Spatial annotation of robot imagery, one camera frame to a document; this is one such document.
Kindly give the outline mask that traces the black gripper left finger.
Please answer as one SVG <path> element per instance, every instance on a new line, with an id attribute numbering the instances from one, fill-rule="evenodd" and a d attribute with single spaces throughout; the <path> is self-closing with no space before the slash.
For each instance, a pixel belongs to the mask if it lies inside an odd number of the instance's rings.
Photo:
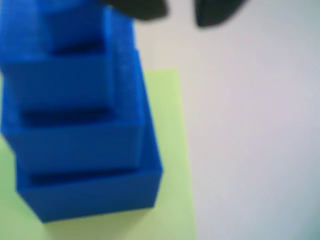
<path id="1" fill-rule="evenodd" d="M 168 13 L 165 0 L 101 0 L 100 2 L 138 20 L 158 19 Z"/>

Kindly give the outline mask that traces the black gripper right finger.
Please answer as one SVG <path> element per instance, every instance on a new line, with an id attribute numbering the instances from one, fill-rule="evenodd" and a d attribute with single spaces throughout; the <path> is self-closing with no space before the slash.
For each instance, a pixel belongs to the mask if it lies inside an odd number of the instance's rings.
<path id="1" fill-rule="evenodd" d="M 196 0 L 195 20 L 199 27 L 216 27 L 232 18 L 246 0 Z"/>

